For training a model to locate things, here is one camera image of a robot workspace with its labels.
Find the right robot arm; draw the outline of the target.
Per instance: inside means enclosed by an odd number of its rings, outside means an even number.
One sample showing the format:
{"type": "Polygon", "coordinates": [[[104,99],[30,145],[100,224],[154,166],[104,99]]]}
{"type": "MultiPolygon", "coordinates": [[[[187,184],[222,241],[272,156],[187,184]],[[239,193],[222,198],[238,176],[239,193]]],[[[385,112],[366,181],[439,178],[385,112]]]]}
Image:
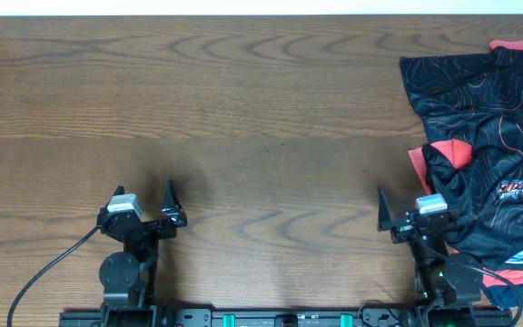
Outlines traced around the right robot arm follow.
{"type": "Polygon", "coordinates": [[[415,268],[415,288],[422,295],[400,314],[402,326],[475,326],[473,304],[480,299],[479,262],[465,253],[450,254],[445,244],[454,231],[459,208],[440,193],[418,198],[415,208],[400,218],[391,215],[386,196],[378,190],[377,229],[394,244],[409,246],[415,268]]]}

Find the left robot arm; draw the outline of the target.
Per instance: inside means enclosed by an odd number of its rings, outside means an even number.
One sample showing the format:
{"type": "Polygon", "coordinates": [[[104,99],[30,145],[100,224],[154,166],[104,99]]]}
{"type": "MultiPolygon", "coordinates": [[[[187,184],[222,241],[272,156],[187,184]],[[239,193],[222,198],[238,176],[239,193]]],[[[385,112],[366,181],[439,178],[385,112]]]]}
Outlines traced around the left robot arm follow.
{"type": "Polygon", "coordinates": [[[120,252],[106,257],[99,269],[104,287],[101,327],[171,327],[173,311],[154,295],[159,241],[172,239],[187,225],[171,179],[166,181],[161,212],[164,217],[144,222],[143,208],[134,193],[120,185],[100,209],[96,226],[101,234],[123,244],[120,252]]]}

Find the black orange-patterned cycling jersey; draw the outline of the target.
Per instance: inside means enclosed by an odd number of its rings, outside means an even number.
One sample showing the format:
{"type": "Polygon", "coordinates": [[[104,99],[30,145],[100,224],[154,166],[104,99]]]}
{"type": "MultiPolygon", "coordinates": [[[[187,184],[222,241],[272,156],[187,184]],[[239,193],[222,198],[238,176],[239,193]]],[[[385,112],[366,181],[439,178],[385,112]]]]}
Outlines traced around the black orange-patterned cycling jersey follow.
{"type": "Polygon", "coordinates": [[[406,95],[428,143],[415,151],[460,209],[447,244],[488,269],[483,291],[501,308],[523,303],[523,51],[403,57],[406,95]]]}

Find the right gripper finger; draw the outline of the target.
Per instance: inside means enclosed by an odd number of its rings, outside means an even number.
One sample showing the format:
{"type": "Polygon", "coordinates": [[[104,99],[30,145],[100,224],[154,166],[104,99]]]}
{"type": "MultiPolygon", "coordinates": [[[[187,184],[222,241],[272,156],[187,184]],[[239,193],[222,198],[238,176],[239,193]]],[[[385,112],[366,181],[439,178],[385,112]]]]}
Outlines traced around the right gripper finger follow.
{"type": "Polygon", "coordinates": [[[431,176],[431,182],[433,184],[433,187],[435,189],[436,193],[440,193],[444,198],[450,198],[453,196],[453,193],[449,190],[449,188],[438,178],[437,175],[431,176]]]}
{"type": "Polygon", "coordinates": [[[379,212],[377,229],[379,232],[389,231],[393,226],[393,221],[390,215],[388,203],[386,201],[384,192],[381,188],[378,189],[379,196],[379,212]]]}

